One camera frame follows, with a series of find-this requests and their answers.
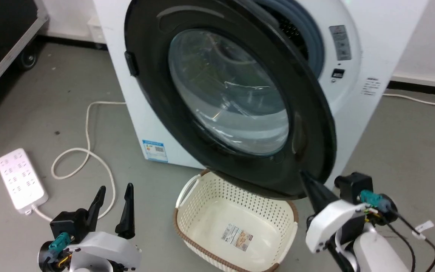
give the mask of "caster wheel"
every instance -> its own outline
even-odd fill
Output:
[[[22,71],[27,71],[35,66],[37,60],[38,57],[36,56],[35,52],[25,48],[16,58],[16,64]]]

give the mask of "open door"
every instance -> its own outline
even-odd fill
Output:
[[[276,199],[325,182],[336,153],[323,91],[298,48],[252,0],[137,0],[125,26],[131,73],[200,163]]]

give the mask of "washing machine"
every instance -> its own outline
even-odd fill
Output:
[[[95,0],[145,158],[279,199],[333,186],[426,4]]]

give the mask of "door glass window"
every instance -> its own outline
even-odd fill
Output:
[[[228,38],[201,29],[176,35],[169,48],[176,88],[205,129],[228,146],[253,155],[278,152],[288,115],[263,67]]]

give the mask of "electrical outlet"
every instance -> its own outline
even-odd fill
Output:
[[[0,157],[0,174],[19,213],[29,215],[48,200],[26,152],[18,148]]]

